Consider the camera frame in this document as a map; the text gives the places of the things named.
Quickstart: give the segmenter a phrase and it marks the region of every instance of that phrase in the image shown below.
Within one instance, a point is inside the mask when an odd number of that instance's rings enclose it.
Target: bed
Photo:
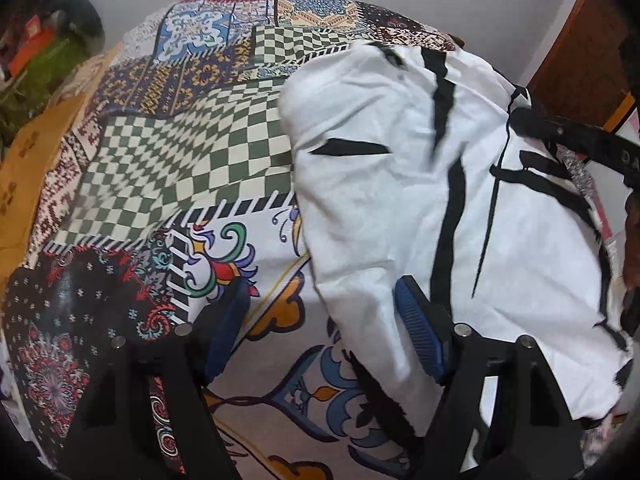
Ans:
[[[406,450],[380,430],[338,327],[315,308],[277,107],[301,66],[357,42],[459,49],[351,0],[183,0],[56,96],[46,113],[58,126],[18,135],[0,174],[3,217],[22,227],[0,246],[7,393],[51,464],[114,337],[165,336],[242,276],[252,305],[206,396],[242,476],[403,478]],[[43,128],[55,142],[34,136]],[[30,156],[43,170],[23,185]],[[150,388],[159,445],[180,470],[161,381]]]

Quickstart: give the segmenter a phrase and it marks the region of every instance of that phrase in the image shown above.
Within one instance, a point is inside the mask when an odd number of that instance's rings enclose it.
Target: checkered pattern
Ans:
[[[348,33],[328,28],[261,25],[255,27],[254,65],[297,61],[316,50],[359,38],[374,39],[372,34],[364,31]]]
[[[55,243],[85,235],[132,240],[199,201],[287,192],[290,144],[277,109],[283,83],[216,89],[169,120],[111,118]]]

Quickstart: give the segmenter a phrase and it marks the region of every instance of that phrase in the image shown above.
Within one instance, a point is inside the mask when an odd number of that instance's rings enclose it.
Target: mandala pattern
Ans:
[[[39,332],[31,323],[25,346],[18,348],[26,370],[30,399],[48,417],[53,430],[65,437],[89,375],[71,353],[68,333],[54,336]]]
[[[156,46],[156,59],[163,63],[203,54],[226,46],[233,4],[216,6],[207,0],[174,5],[164,19]]]
[[[172,6],[154,12],[122,38],[122,46],[111,60],[111,66],[129,64],[141,57],[151,56],[156,47],[156,36],[164,17]]]

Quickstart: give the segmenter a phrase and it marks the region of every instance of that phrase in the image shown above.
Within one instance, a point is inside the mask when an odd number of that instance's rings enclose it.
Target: yellow object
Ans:
[[[606,132],[611,133],[617,127],[622,126],[624,119],[628,116],[631,108],[636,104],[636,100],[629,93],[626,95],[625,99],[622,101],[618,109],[613,112],[613,115],[609,118],[609,120],[604,123],[602,127]]]
[[[6,280],[27,252],[44,177],[83,101],[80,94],[25,124],[0,168],[0,311]]]

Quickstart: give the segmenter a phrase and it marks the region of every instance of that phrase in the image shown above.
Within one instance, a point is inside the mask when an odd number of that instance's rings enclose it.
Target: black stripe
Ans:
[[[624,352],[628,349],[626,347],[626,339],[620,333],[614,330],[609,325],[609,312],[607,310],[607,303],[609,299],[609,285],[611,284],[611,265],[609,263],[609,255],[607,254],[607,250],[604,247],[604,244],[600,244],[600,248],[598,249],[598,262],[600,263],[600,305],[599,312],[604,319],[593,325],[594,327],[599,326],[602,327],[613,339],[616,343],[616,346]]]
[[[358,380],[358,386],[367,397],[367,408],[376,417],[382,431],[410,454],[419,452],[422,440],[416,437],[414,428],[406,420],[406,415],[400,405],[384,392],[380,383],[358,361],[353,352],[349,352],[347,355],[343,350],[342,354],[345,360],[351,364],[353,373]]]
[[[255,203],[255,207],[254,207],[254,213],[258,212],[258,211],[262,211],[266,206],[267,206],[267,202],[269,201],[268,196],[263,196],[262,198],[258,199],[258,202]]]
[[[576,213],[585,222],[585,224],[594,231],[597,237],[600,236],[595,224],[593,223],[593,219],[591,219],[591,216],[589,215],[589,204],[587,204],[587,201],[580,195],[572,193],[564,187],[550,182],[545,177],[536,175],[535,173],[531,173],[527,170],[502,170],[501,168],[492,166],[489,171],[496,179],[502,182],[522,184],[533,191],[555,198],[565,208]]]
[[[552,161],[550,158],[546,158],[546,156],[540,155],[539,153],[521,150],[520,162],[525,170],[533,168],[534,170],[538,170],[540,173],[546,173],[564,180],[571,180],[571,176],[564,166]]]
[[[198,216],[200,216],[200,213],[202,213],[202,208],[194,209],[193,213],[191,213],[191,216],[189,216],[187,223],[193,224],[198,219]]]
[[[183,322],[188,322],[189,320],[189,313],[186,310],[180,308],[179,306],[175,307],[174,316],[182,320]]]
[[[282,204],[284,204],[284,201],[287,199],[287,195],[288,193],[280,193],[278,196],[276,196],[276,198],[273,200],[273,202],[269,206],[269,209],[282,207]]]
[[[235,202],[228,202],[226,203],[223,208],[222,211],[220,211],[220,214],[218,215],[218,218],[226,218],[229,216],[229,213],[231,213],[231,210],[234,207]]]
[[[456,85],[446,79],[447,54],[445,52],[423,47],[422,59],[424,67],[436,75],[437,84],[436,91],[433,93],[433,128],[436,132],[431,150],[431,159],[433,160],[436,149],[447,131],[447,120],[449,120],[449,112],[453,108],[453,92]]]
[[[600,264],[600,270],[602,277],[600,279],[600,304],[598,311],[605,317],[609,317],[607,311],[607,293],[609,291],[609,285],[611,284],[611,265],[609,264],[609,255],[603,244],[600,244],[598,249],[598,263]]]
[[[462,156],[449,168],[449,201],[440,228],[440,237],[431,270],[430,298],[451,316],[451,271],[453,269],[453,237],[462,218],[466,201],[466,177]]]
[[[616,384],[623,390],[626,388],[626,384],[629,382],[629,376],[631,375],[631,369],[634,366],[634,360],[631,359],[626,365],[624,365],[616,374]]]
[[[313,155],[353,156],[353,155],[382,155],[391,153],[389,148],[376,142],[363,142],[349,139],[327,139],[319,148],[311,152]]]
[[[406,69],[404,60],[400,56],[398,56],[398,54],[396,54],[395,51],[390,46],[386,46],[385,44],[379,43],[377,41],[374,41],[373,43],[368,43],[368,44],[370,44],[371,46],[375,46],[377,49],[379,49],[380,52],[384,54],[386,60],[396,68]]]
[[[250,205],[251,205],[251,200],[242,200],[242,202],[238,206],[238,209],[236,209],[236,216],[243,215],[244,213],[246,213]]]
[[[511,119],[511,107],[513,106],[514,101],[519,95],[522,95],[523,88],[516,86],[513,94],[511,94],[511,100],[509,101],[509,105],[507,106],[507,111],[510,114],[507,118],[506,122],[506,130],[507,130],[507,141],[504,143],[504,147],[502,149],[502,153],[498,158],[498,168],[502,167],[502,161],[504,160],[504,154],[507,151],[507,146],[509,145],[509,141],[511,140],[511,131],[509,129],[509,122]],[[480,280],[480,273],[482,272],[482,266],[484,265],[484,258],[486,256],[486,250],[489,246],[489,238],[491,238],[491,229],[494,227],[494,217],[495,217],[495,207],[498,203],[498,188],[500,187],[500,180],[497,178],[494,180],[494,190],[491,192],[491,203],[489,204],[489,214],[486,218],[486,231],[484,232],[484,243],[482,244],[482,252],[480,253],[480,259],[478,260],[478,270],[476,270],[476,280],[474,281],[474,290],[471,293],[471,297],[476,295],[476,288],[478,288],[478,281]]]
[[[596,239],[600,239],[600,232],[596,229],[593,219],[589,214],[589,204],[580,195],[572,193],[571,191],[558,186],[558,184],[548,181],[543,176],[536,175],[535,173],[531,173],[527,170],[502,170],[492,166],[490,171],[497,180],[510,182],[512,184],[522,184],[533,191],[555,198],[559,204],[576,213],[585,222],[585,224],[591,228]],[[598,311],[602,316],[604,316],[604,319],[601,322],[596,323],[594,327],[602,327],[612,337],[618,348],[622,351],[626,351],[626,340],[624,336],[609,325],[607,303],[609,285],[611,283],[611,266],[607,250],[604,248],[602,243],[600,243],[600,247],[598,248],[598,262],[600,264],[601,275]]]
[[[623,352],[628,351],[628,348],[626,347],[626,339],[624,338],[624,336],[620,332],[616,332],[615,330],[613,330],[612,327],[608,325],[606,319],[603,319],[601,322],[593,325],[594,328],[597,326],[602,327],[605,332],[607,332],[607,334],[611,336],[613,341],[615,341],[618,349],[622,350]]]

